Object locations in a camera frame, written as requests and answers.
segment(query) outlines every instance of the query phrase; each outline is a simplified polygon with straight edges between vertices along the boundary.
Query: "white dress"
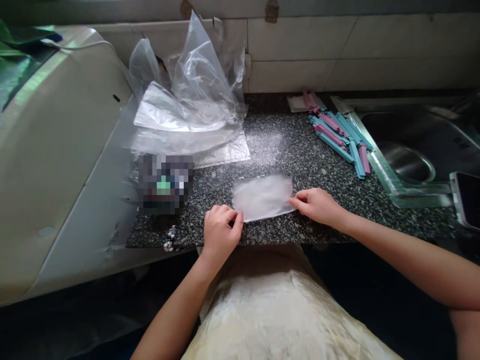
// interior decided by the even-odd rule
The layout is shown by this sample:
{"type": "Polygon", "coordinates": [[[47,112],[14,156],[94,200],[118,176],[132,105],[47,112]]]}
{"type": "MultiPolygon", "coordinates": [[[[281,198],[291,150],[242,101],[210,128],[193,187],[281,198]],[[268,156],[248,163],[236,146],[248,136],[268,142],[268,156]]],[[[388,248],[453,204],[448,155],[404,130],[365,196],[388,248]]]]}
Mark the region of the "white dress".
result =
{"type": "Polygon", "coordinates": [[[400,359],[329,294],[301,248],[239,247],[183,359],[400,359]]]}

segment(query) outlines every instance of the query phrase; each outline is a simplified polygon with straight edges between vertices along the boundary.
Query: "sink basin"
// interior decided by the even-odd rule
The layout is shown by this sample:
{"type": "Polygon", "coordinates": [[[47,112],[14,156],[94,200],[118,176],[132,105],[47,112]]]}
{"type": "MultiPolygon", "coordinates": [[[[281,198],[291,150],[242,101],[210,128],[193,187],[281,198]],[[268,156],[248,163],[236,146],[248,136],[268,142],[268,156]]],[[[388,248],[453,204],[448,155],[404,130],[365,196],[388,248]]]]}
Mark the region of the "sink basin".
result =
{"type": "Polygon", "coordinates": [[[476,119],[408,104],[360,106],[346,116],[373,145],[372,168],[400,208],[449,206],[450,173],[480,176],[476,119]]]}

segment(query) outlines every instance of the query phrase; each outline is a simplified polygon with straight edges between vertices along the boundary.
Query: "white tile wall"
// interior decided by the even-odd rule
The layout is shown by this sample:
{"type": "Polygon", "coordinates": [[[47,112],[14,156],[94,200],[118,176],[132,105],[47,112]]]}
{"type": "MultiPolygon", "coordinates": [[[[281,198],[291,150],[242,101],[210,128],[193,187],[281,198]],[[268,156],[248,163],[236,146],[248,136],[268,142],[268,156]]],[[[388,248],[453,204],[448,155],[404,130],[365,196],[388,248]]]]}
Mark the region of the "white tile wall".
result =
{"type": "Polygon", "coordinates": [[[248,19],[248,50],[257,61],[338,59],[356,16],[248,19]]]}
{"type": "Polygon", "coordinates": [[[253,61],[249,86],[251,93],[321,91],[335,60],[253,61]]]}
{"type": "Polygon", "coordinates": [[[341,59],[325,91],[448,89],[480,82],[475,61],[462,58],[341,59]]]}
{"type": "MultiPolygon", "coordinates": [[[[246,46],[244,92],[466,88],[480,85],[480,13],[204,20],[214,46],[246,46]]],[[[142,36],[179,53],[188,21],[93,25],[127,64],[142,36]]]]}
{"type": "Polygon", "coordinates": [[[359,16],[341,59],[480,54],[480,13],[359,16]]]}
{"type": "Polygon", "coordinates": [[[225,33],[224,44],[232,49],[245,47],[248,53],[247,19],[227,19],[222,20],[222,23],[225,33]]]}

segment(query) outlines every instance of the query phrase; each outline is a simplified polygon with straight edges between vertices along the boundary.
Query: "black granite countertop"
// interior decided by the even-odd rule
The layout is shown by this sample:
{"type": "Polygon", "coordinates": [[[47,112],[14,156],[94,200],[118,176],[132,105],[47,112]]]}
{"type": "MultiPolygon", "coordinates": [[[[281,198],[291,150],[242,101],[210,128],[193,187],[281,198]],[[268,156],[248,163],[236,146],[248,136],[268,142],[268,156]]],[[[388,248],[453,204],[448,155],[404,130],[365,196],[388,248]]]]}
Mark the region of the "black granite countertop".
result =
{"type": "MultiPolygon", "coordinates": [[[[268,175],[274,170],[293,177],[294,192],[322,188],[348,211],[424,239],[468,236],[452,207],[399,209],[375,173],[357,178],[348,164],[314,133],[307,113],[290,113],[284,94],[257,94],[246,99],[243,128],[251,160],[193,171],[193,195],[179,216],[138,215],[127,241],[130,248],[163,247],[175,225],[176,250],[203,244],[204,214],[213,205],[232,206],[232,186],[240,177],[268,175]]],[[[294,211],[246,223],[240,245],[340,243],[352,239],[294,211]]]]}

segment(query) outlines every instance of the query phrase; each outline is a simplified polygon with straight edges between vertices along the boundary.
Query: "forearm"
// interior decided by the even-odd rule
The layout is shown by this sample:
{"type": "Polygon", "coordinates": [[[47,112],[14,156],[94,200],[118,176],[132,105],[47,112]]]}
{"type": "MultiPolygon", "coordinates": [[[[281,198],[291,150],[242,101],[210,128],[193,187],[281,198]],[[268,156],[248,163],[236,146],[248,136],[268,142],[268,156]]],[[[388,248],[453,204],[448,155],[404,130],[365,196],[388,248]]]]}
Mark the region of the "forearm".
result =
{"type": "Polygon", "coordinates": [[[215,275],[199,257],[151,322],[131,360],[180,357],[215,275]]]}
{"type": "Polygon", "coordinates": [[[336,228],[451,309],[480,310],[480,267],[426,241],[347,213],[336,228]]]}

